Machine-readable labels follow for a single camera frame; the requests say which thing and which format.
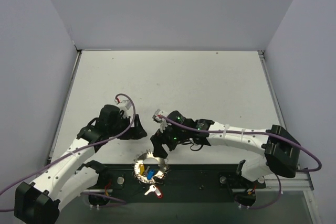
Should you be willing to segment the metal keyring disc with rings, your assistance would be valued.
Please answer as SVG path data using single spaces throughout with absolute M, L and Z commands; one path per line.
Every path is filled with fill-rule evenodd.
M 145 172 L 143 175 L 139 173 L 139 165 L 143 164 Z M 155 175 L 151 180 L 147 180 L 146 176 L 149 170 L 154 170 Z M 157 184 L 161 183 L 161 180 L 167 175 L 169 170 L 166 159 L 161 157 L 154 157 L 152 151 L 147 151 L 142 154 L 138 154 L 133 162 L 133 176 L 141 183 L 144 184 Z

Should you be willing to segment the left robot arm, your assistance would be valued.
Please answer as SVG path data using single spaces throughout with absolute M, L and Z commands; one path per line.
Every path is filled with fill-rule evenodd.
M 147 136 L 132 101 L 105 105 L 98 117 L 84 126 L 58 160 L 32 182 L 15 191 L 14 216 L 24 223 L 55 223 L 61 210 L 89 187 L 106 185 L 106 167 L 85 163 L 107 140 L 137 140 Z

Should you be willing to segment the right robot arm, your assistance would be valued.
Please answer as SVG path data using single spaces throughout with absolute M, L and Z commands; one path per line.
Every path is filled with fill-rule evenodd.
M 253 152 L 254 159 L 243 158 L 236 171 L 237 175 L 254 182 L 261 177 L 275 174 L 294 178 L 300 154 L 299 142 L 282 126 L 270 129 L 252 130 L 221 124 L 213 120 L 193 120 L 179 111 L 166 114 L 157 110 L 153 121 L 160 125 L 150 140 L 154 156 L 167 158 L 167 146 L 173 151 L 179 145 L 226 146 Z

